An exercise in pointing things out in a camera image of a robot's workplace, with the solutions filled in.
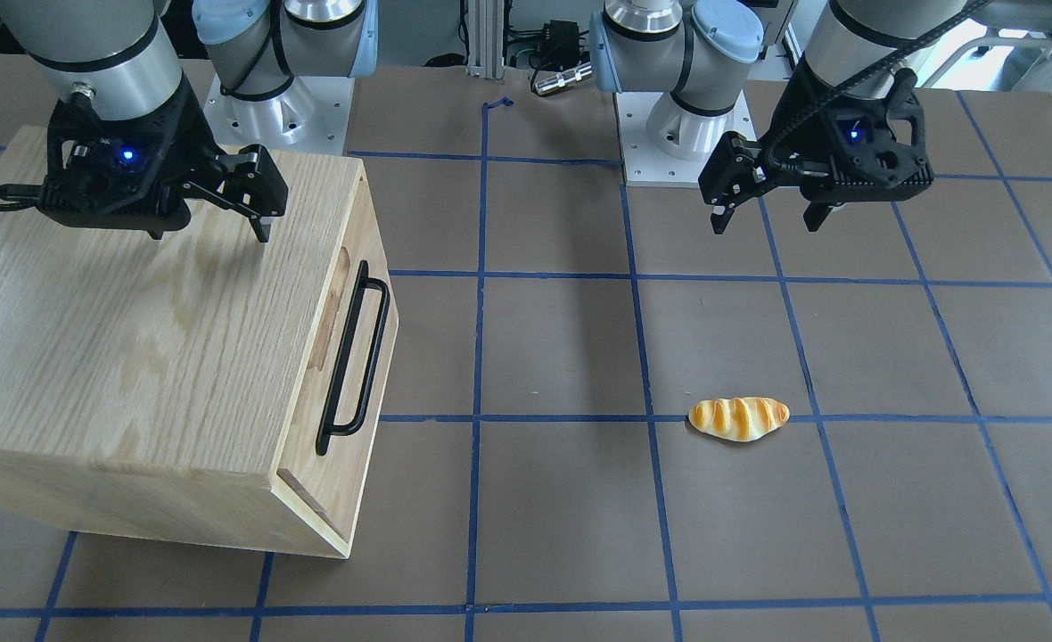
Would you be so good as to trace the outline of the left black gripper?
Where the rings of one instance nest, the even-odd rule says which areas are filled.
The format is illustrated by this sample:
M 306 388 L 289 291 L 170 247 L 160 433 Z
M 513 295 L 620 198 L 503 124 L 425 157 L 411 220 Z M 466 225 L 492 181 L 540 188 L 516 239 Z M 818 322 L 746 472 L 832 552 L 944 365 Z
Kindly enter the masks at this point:
M 755 178 L 758 143 L 741 134 L 723 134 L 700 170 L 715 235 L 727 230 L 739 207 L 754 202 L 762 209 L 780 186 L 800 188 L 810 232 L 845 204 L 905 201 L 933 186 L 917 75 L 901 68 L 890 81 L 882 96 L 843 93 L 824 103 L 832 86 L 800 61 L 762 138 L 767 183 Z

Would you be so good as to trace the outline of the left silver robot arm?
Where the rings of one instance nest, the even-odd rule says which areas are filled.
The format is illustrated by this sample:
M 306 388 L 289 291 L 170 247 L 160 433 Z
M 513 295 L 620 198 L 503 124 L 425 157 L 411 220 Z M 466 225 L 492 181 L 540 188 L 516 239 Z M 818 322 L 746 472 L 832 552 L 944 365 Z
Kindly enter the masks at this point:
M 648 133 L 703 163 L 697 186 L 725 232 L 746 201 L 778 187 L 807 200 L 820 230 L 852 202 L 905 201 L 933 185 L 913 62 L 982 1 L 831 1 L 757 141 L 728 119 L 765 44 L 739 1 L 607 1 L 588 32 L 596 86 L 653 91 Z

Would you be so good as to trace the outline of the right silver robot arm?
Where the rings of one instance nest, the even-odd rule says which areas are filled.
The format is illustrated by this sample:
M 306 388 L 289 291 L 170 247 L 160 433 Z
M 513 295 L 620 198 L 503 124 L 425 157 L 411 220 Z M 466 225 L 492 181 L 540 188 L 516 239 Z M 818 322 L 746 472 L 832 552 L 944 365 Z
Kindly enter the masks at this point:
M 228 152 L 151 1 L 0 1 L 0 18 L 58 95 L 45 177 L 0 185 L 0 212 L 156 240 L 187 227 L 188 200 L 201 200 L 266 243 L 289 199 L 267 145 L 297 143 L 321 119 L 303 79 L 378 65 L 375 1 L 195 1 L 196 36 L 244 141 Z

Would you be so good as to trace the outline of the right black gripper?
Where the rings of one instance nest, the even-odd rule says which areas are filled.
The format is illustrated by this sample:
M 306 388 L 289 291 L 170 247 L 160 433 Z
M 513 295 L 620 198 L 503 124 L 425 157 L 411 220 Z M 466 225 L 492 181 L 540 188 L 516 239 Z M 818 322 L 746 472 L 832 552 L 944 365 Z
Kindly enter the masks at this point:
M 191 89 L 130 120 L 99 119 L 83 96 L 53 107 L 36 204 L 53 222 L 160 237 L 191 222 L 186 199 L 236 212 L 269 243 L 289 187 L 266 147 L 223 154 Z

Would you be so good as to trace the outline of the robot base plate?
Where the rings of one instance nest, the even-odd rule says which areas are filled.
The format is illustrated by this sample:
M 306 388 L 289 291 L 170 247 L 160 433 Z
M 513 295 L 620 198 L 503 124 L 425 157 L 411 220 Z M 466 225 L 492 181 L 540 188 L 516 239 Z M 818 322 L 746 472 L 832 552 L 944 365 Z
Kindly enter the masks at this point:
M 355 85 L 355 78 L 297 77 L 280 96 L 246 102 L 222 95 L 215 78 L 203 111 L 221 146 L 342 157 Z
M 740 94 L 717 117 L 684 111 L 669 93 L 628 91 L 615 96 L 625 183 L 695 188 L 697 176 L 727 131 L 754 139 L 749 106 Z

